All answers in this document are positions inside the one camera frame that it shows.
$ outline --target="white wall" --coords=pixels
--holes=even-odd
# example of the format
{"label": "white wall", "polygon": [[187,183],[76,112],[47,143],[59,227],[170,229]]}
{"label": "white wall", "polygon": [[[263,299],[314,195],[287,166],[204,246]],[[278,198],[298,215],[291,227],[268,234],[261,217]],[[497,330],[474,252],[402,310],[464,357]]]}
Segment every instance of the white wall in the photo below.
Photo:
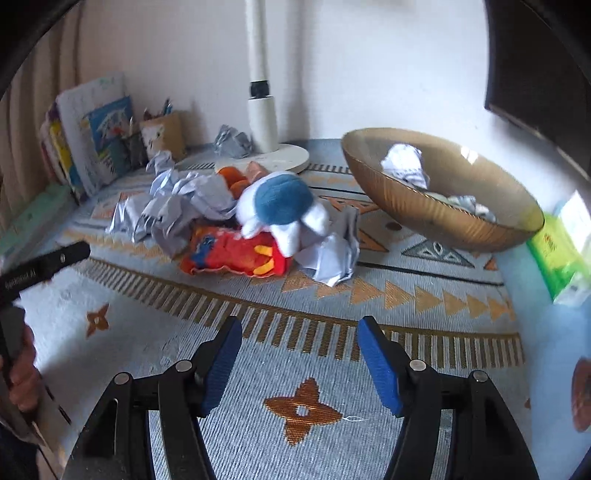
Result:
{"label": "white wall", "polygon": [[[171,96],[190,144],[248,130],[243,0],[87,0],[82,80],[125,71],[138,111]],[[392,126],[478,150],[551,209],[589,184],[550,147],[484,110],[488,26],[478,0],[268,0],[283,140]]]}

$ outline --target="bowl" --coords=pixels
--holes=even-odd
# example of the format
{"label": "bowl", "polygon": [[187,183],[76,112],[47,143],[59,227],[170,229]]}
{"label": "bowl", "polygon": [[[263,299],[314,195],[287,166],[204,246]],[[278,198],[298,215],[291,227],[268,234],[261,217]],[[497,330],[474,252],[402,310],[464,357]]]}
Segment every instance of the bowl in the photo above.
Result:
{"label": "bowl", "polygon": [[[382,173],[380,165],[396,143],[423,153],[429,191],[446,197],[474,195],[497,223],[437,200]],[[442,245],[474,252],[499,252],[522,244],[544,226],[544,214],[525,187],[468,147],[398,128],[366,128],[341,142],[355,180],[372,201],[398,223]]]}

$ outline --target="beige curtain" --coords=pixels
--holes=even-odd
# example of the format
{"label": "beige curtain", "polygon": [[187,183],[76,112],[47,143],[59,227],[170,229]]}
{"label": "beige curtain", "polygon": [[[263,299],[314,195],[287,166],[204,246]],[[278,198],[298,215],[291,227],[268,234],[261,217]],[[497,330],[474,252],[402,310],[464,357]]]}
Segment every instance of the beige curtain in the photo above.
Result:
{"label": "beige curtain", "polygon": [[76,5],[37,43],[0,100],[0,235],[50,181],[39,129],[56,96],[78,84]]}

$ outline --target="white plush toy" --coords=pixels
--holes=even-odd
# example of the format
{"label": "white plush toy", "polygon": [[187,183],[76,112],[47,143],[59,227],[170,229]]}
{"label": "white plush toy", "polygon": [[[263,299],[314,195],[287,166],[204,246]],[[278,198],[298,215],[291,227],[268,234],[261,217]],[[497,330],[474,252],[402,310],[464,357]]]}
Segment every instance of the white plush toy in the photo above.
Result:
{"label": "white plush toy", "polygon": [[328,233],[329,214],[297,175],[276,171],[250,185],[238,200],[236,219],[242,236],[270,232],[284,257],[300,249],[302,224],[320,236]]}

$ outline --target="patterned rug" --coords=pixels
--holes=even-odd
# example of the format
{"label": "patterned rug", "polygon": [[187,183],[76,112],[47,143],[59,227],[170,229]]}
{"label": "patterned rug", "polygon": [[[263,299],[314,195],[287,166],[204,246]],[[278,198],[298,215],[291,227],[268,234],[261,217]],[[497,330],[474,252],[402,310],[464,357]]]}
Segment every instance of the patterned rug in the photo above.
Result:
{"label": "patterned rug", "polygon": [[[242,320],[242,349],[220,407],[200,421],[220,479],[383,477],[401,420],[381,406],[360,356],[355,326],[367,314],[410,357],[439,371],[488,372],[530,438],[518,322],[494,257],[397,224],[363,194],[337,141],[304,146],[311,164],[301,176],[315,194],[361,212],[359,265],[336,288],[297,269],[264,280],[189,277],[151,241],[105,234],[114,204],[149,187],[152,176],[142,173],[80,207],[51,239],[92,246],[91,259],[22,298],[48,386],[41,428],[63,458],[116,373],[162,372],[190,357],[229,315]],[[210,171],[211,153],[178,168]],[[321,404],[322,417],[302,410],[306,402]],[[168,478],[157,414],[151,420],[157,478]],[[444,477],[450,429],[444,412],[433,478]]]}

